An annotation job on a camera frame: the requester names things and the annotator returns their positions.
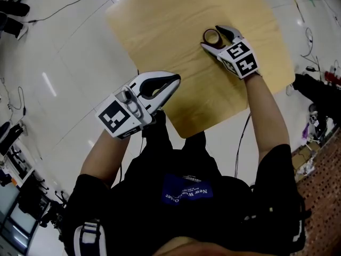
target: tape roll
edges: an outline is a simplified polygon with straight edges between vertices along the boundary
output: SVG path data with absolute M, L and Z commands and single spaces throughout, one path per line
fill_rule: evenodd
M 215 29 L 209 28 L 202 35 L 204 42 L 211 46 L 221 46 L 223 41 L 222 38 Z

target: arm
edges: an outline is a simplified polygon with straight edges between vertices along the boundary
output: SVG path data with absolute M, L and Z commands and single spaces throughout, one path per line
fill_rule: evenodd
M 124 140 L 113 138 L 104 130 L 86 157 L 80 174 L 97 177 L 111 187 L 121 166 L 129 140 L 130 137 Z
M 245 78 L 247 97 L 259 151 L 259 162 L 274 147 L 290 144 L 282 114 L 260 75 Z

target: wooden board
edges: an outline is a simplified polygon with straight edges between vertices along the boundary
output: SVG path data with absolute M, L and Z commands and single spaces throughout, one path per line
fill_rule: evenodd
M 206 29 L 239 29 L 254 48 L 272 93 L 294 80 L 278 24 L 264 0 L 122 0 L 107 10 L 107 19 L 140 73 L 181 75 L 180 88 L 164 109 L 183 138 L 248 106 L 243 81 L 201 48 Z

